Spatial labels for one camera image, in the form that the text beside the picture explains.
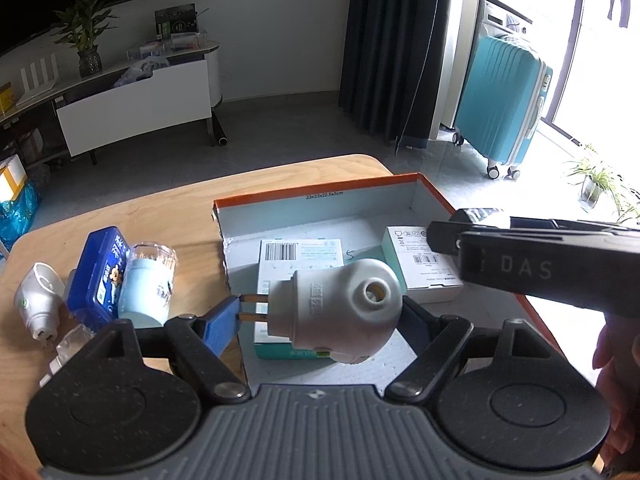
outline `gray tile floor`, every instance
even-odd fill
[[[335,104],[280,105],[223,114],[225,147],[207,144],[203,121],[110,144],[68,161],[51,174],[33,229],[149,193],[210,178],[348,153],[375,156],[394,173],[420,171],[456,207],[502,206],[513,214],[575,217],[577,191],[562,179],[570,156],[537,135],[519,181],[486,177],[486,161],[441,132],[425,150],[385,146],[354,127]]]

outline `barcode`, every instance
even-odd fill
[[[414,254],[414,262],[417,264],[437,264],[436,254]]]
[[[265,260],[295,260],[295,244],[267,244],[264,249]]]

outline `dark curtain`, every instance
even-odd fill
[[[449,3],[350,0],[338,105],[359,128],[382,133],[386,142],[427,145]]]

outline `white wall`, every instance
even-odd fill
[[[349,0],[134,0],[116,6],[118,29],[97,41],[104,65],[126,58],[126,49],[155,38],[154,11],[195,3],[210,9],[200,27],[220,41],[221,86],[226,100],[335,90]],[[20,67],[55,51],[61,76],[78,70],[75,49],[53,45],[46,34],[0,58],[0,83],[22,92]]]

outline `teal suitcase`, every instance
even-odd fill
[[[520,176],[524,159],[545,104],[553,71],[529,43],[512,35],[478,41],[456,116],[453,142],[467,140],[488,159],[487,175],[498,165]]]

